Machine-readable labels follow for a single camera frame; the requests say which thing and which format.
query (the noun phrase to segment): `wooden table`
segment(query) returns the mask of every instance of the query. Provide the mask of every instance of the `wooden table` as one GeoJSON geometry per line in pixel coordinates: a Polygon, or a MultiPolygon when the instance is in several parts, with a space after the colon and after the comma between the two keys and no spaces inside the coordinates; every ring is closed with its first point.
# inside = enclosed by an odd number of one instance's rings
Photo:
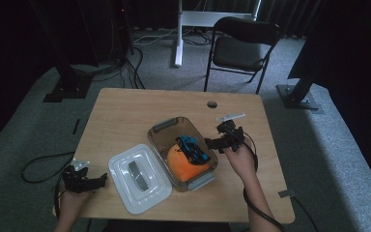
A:
{"type": "Polygon", "coordinates": [[[90,199],[81,216],[86,218],[132,218],[190,221],[248,222],[243,183],[225,155],[215,151],[215,179],[196,191],[178,192],[140,215],[131,215],[108,171],[110,159],[140,143],[149,145],[148,130],[178,116],[187,117],[203,137],[218,138],[216,118],[245,113],[235,119],[255,141],[259,157],[258,177],[275,218],[290,223],[295,215],[291,200],[280,198],[286,189],[279,159],[262,100],[257,95],[131,90],[106,88],[100,91],[76,150],[75,158],[90,162],[90,178],[108,172],[106,187],[90,199]],[[217,102],[208,108],[207,102],[217,102]]]}

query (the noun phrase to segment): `orange cloth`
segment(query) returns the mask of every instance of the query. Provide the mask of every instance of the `orange cloth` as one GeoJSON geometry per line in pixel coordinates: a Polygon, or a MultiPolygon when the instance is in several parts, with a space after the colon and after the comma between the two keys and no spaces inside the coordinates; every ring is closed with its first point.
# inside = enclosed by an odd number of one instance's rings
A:
{"type": "Polygon", "coordinates": [[[173,176],[181,182],[188,181],[210,168],[208,163],[203,165],[189,163],[178,144],[171,147],[168,151],[167,165],[173,176]]]}

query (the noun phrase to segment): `container lid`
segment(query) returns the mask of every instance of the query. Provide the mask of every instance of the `container lid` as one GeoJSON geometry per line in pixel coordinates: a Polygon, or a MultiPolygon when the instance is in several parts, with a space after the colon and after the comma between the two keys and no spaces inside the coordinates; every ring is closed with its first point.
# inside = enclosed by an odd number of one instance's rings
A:
{"type": "Polygon", "coordinates": [[[113,157],[108,166],[117,191],[132,214],[149,210],[171,194],[172,185],[146,144],[113,157]]]}

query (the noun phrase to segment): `white desk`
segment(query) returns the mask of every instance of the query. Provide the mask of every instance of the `white desk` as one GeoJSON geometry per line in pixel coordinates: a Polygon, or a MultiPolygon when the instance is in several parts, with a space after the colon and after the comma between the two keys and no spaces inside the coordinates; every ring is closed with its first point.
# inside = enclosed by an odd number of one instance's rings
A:
{"type": "Polygon", "coordinates": [[[179,25],[176,50],[176,66],[180,67],[183,63],[183,26],[202,26],[213,27],[214,24],[225,16],[234,16],[244,19],[256,20],[261,0],[256,2],[252,14],[243,13],[219,13],[219,12],[193,12],[183,11],[183,0],[179,0],[179,25]]]}

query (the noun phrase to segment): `plastic container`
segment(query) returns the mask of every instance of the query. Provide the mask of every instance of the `plastic container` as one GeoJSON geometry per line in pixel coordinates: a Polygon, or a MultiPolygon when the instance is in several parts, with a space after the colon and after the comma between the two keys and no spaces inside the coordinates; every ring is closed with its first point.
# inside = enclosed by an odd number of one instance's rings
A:
{"type": "Polygon", "coordinates": [[[208,149],[204,138],[187,118],[171,118],[153,126],[148,132],[148,138],[157,153],[157,159],[162,169],[177,191],[196,190],[214,179],[218,158],[212,150],[208,149]],[[210,157],[209,168],[187,181],[176,179],[167,166],[168,151],[177,144],[175,139],[181,135],[193,137],[200,149],[210,157]]]}

